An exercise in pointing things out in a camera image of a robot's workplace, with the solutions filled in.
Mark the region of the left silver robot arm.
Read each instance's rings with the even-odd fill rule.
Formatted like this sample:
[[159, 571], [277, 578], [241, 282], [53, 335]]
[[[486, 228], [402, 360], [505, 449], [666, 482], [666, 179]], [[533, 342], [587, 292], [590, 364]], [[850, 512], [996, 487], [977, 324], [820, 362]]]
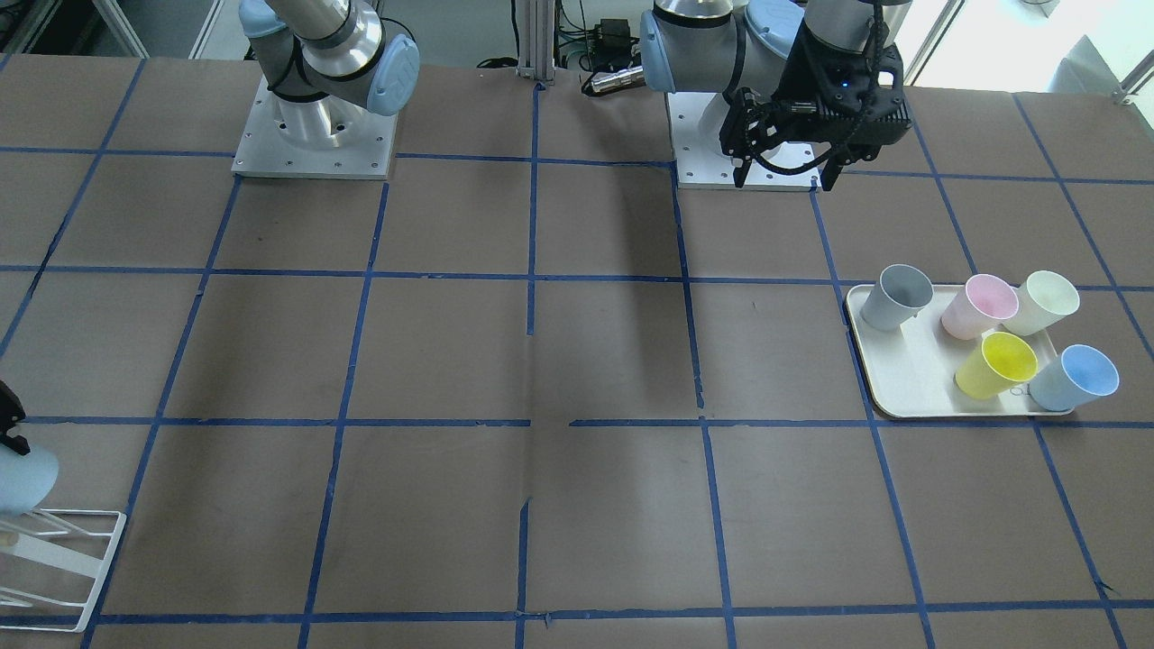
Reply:
[[907, 1], [655, 1], [646, 84], [681, 186], [830, 191], [912, 128], [896, 33]]

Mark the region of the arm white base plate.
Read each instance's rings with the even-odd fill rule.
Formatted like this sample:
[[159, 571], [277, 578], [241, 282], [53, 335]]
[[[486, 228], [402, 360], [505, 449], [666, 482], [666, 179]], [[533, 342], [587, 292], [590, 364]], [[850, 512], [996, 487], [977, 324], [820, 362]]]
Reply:
[[[669, 132], [675, 152], [679, 185], [689, 189], [734, 191], [739, 167], [722, 152], [719, 132], [727, 104], [713, 92], [666, 95]], [[802, 174], [779, 174], [757, 163], [745, 177], [745, 191], [808, 192], [820, 188], [820, 169]]]
[[232, 172], [264, 179], [387, 180], [396, 115], [308, 87], [260, 85]]

